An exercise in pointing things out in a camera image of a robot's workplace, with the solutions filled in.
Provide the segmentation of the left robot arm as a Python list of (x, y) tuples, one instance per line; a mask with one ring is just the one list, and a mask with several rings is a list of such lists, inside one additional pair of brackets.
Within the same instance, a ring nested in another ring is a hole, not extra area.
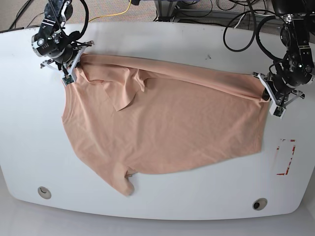
[(315, 76), (315, 64), (310, 47), (310, 33), (315, 31), (315, 2), (313, 0), (273, 0), (274, 16), (262, 20), (264, 23), (281, 18), (281, 42), (286, 46), (283, 58), (278, 58), (266, 50), (256, 34), (256, 41), (261, 50), (273, 60), (271, 67), (276, 73), (269, 72), (267, 84), (277, 100), (289, 95), (301, 85), (305, 85)]

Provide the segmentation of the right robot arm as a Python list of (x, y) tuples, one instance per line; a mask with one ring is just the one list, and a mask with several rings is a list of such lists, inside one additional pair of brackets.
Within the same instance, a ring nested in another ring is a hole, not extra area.
[(31, 39), (33, 51), (39, 57), (49, 57), (57, 63), (67, 62), (73, 56), (72, 40), (64, 32), (64, 25), (72, 16), (70, 0), (49, 0), (39, 31)]

